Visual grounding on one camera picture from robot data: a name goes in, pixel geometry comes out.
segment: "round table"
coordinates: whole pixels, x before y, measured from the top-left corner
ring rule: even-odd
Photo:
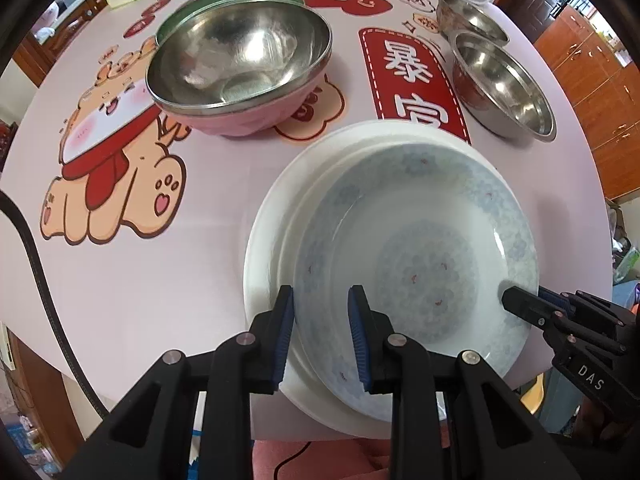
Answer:
[[[437,0],[305,0],[334,32],[325,81],[305,104],[242,139],[190,131],[146,109],[141,83],[153,33],[185,1],[138,0],[89,22],[38,90],[0,180],[30,224],[66,334],[99,393],[119,399],[169,348],[206,352],[245,330],[242,264],[263,197],[310,142],[376,117],[436,117],[469,139],[529,218],[540,283],[610,298],[608,222],[590,149],[551,71],[499,9],[486,6],[511,38],[507,51],[551,102],[551,144],[509,144],[447,94],[452,53],[434,29]],[[0,319],[69,374],[4,216],[0,232]],[[551,357],[533,328],[506,381],[523,384]],[[280,394],[252,403],[256,438],[340,436]]]

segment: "silver bolt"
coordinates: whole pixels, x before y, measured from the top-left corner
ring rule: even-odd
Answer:
[[[402,334],[392,334],[386,338],[391,346],[404,346],[406,345],[406,337]]]
[[[473,350],[465,350],[462,352],[462,360],[468,365],[477,365],[480,362],[478,352]]]
[[[182,359],[182,352],[179,350],[167,350],[162,354],[162,361],[168,365],[175,365],[180,359]]]
[[[236,337],[236,343],[242,346],[249,346],[255,341],[255,335],[251,332],[242,332]]]

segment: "pink cloth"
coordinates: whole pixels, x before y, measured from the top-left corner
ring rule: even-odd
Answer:
[[[254,479],[273,480],[273,470],[306,442],[256,440]],[[299,457],[285,464],[278,480],[385,480],[390,441],[354,438],[312,442]]]

